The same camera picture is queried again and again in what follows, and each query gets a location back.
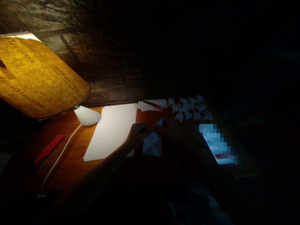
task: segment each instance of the red object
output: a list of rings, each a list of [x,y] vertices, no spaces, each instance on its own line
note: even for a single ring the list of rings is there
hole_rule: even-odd
[[[143,102],[146,103],[146,104],[152,105],[152,106],[154,106],[155,108],[157,108],[157,109],[159,109],[159,110],[161,110],[161,111],[164,111],[165,113],[171,113],[167,108],[161,107],[161,106],[159,106],[159,105],[157,105],[157,104],[155,104],[155,103],[148,102],[148,101],[145,101],[145,100],[143,100]]]
[[[225,154],[215,154],[215,157],[216,157],[217,159],[228,158],[228,156],[225,155]]]
[[[53,151],[53,149],[65,138],[66,136],[59,134],[57,137],[48,144],[48,146],[40,153],[36,161],[34,162],[34,165],[36,166],[43,158],[46,158],[50,153]]]

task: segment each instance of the dark wall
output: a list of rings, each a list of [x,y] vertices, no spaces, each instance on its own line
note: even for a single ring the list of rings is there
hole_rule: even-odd
[[[221,112],[289,83],[293,15],[261,2],[2,0],[0,34],[34,33],[90,83],[84,106],[201,94]]]

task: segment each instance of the white lamp base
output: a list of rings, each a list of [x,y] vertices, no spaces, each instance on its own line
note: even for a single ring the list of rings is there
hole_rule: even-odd
[[[101,118],[99,112],[83,107],[83,106],[75,106],[75,114],[80,121],[80,123],[85,127],[90,127],[98,123]]]

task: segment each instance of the stone wall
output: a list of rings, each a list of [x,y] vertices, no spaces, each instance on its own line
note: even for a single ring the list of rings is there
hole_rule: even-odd
[[[2,0],[0,34],[35,34],[90,83],[84,106],[201,94],[221,111],[255,88],[245,71],[279,15],[255,2]]]

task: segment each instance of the red ruler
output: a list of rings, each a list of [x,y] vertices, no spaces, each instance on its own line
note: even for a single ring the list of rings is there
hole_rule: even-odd
[[[48,146],[40,153],[36,161],[34,162],[34,165],[36,166],[43,158],[46,158],[50,153],[53,151],[53,149],[65,138],[66,136],[59,134],[57,137],[48,144]]]

